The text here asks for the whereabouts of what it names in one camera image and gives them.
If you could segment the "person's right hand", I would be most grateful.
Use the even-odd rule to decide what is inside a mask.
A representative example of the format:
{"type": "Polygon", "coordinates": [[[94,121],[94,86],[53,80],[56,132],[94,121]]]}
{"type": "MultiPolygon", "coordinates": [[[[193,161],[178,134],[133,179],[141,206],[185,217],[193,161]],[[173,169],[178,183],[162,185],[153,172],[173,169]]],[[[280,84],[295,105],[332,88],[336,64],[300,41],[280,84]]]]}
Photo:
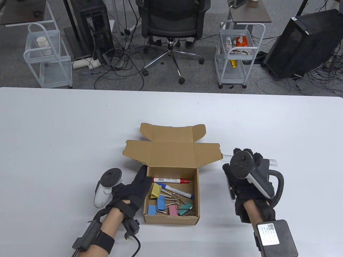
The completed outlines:
{"type": "Polygon", "coordinates": [[[222,166],[228,179],[230,195],[235,199],[235,213],[241,222],[256,225],[274,221],[274,206],[280,200],[283,181],[277,195],[269,182],[269,161],[251,149],[235,148],[230,163],[222,166]]]}

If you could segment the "person's left hand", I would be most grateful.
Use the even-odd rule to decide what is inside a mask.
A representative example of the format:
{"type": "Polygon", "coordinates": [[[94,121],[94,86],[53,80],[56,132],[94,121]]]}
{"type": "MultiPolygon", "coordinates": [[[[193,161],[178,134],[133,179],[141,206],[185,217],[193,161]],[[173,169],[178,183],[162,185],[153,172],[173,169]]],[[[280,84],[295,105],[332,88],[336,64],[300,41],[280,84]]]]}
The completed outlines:
{"type": "Polygon", "coordinates": [[[117,208],[126,219],[133,219],[143,206],[145,198],[152,186],[153,178],[147,176],[147,166],[142,165],[131,184],[119,184],[112,190],[112,200],[106,210],[117,208]]]}

